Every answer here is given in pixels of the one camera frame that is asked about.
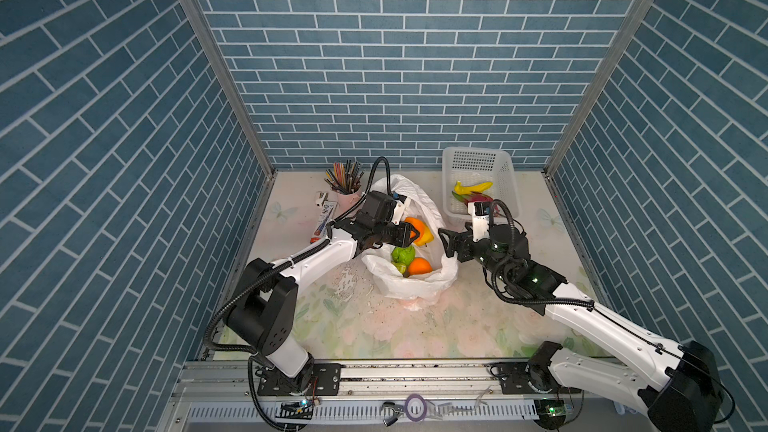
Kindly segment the white plastic bag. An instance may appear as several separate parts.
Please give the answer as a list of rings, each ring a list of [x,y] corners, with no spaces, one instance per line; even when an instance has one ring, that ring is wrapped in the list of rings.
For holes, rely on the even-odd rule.
[[[459,262],[445,254],[438,230],[446,224],[427,192],[399,174],[391,177],[391,186],[393,192],[409,200],[403,219],[427,237],[408,247],[384,245],[368,250],[362,254],[362,262],[382,295],[418,310],[436,304],[440,295],[453,285]]]

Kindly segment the pink dragon fruit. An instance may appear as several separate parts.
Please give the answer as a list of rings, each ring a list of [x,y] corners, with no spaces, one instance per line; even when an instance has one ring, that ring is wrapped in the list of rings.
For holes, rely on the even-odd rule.
[[[472,192],[469,194],[459,194],[455,191],[451,192],[453,197],[450,210],[456,214],[468,214],[468,205],[475,202],[491,202],[493,198],[484,193]]]

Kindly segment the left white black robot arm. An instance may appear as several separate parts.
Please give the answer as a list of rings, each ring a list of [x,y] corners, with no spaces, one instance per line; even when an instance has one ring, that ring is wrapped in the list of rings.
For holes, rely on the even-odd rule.
[[[371,191],[356,209],[328,223],[318,242],[275,263],[251,261],[220,319],[256,362],[292,383],[308,387],[314,359],[292,336],[301,292],[333,268],[383,245],[407,247],[420,237],[405,221],[411,198]]]

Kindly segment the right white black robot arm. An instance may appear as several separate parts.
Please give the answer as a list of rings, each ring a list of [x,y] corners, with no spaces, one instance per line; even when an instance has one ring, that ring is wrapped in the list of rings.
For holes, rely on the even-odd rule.
[[[507,224],[481,235],[472,229],[440,229],[438,235],[448,257],[482,266],[499,300],[563,324],[612,356],[594,359],[545,341],[526,366],[532,389],[590,392],[644,414],[659,431],[709,431],[731,418],[721,407],[735,398],[705,345],[664,338],[600,304],[532,260],[520,246],[522,233]]]

